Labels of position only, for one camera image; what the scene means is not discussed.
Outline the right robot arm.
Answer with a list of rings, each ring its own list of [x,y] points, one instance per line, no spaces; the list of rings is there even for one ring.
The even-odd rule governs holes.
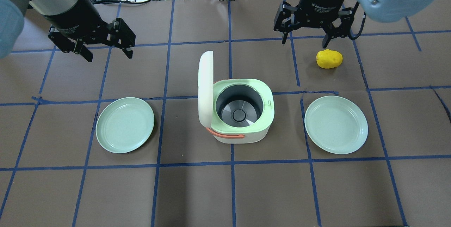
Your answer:
[[[299,0],[296,6],[282,2],[275,16],[273,29],[283,34],[285,44],[288,34],[300,28],[322,29],[325,36],[322,47],[326,48],[334,38],[357,39],[361,33],[353,35],[351,26],[356,10],[364,11],[361,27],[366,17],[380,23],[391,23],[415,15],[434,0]]]

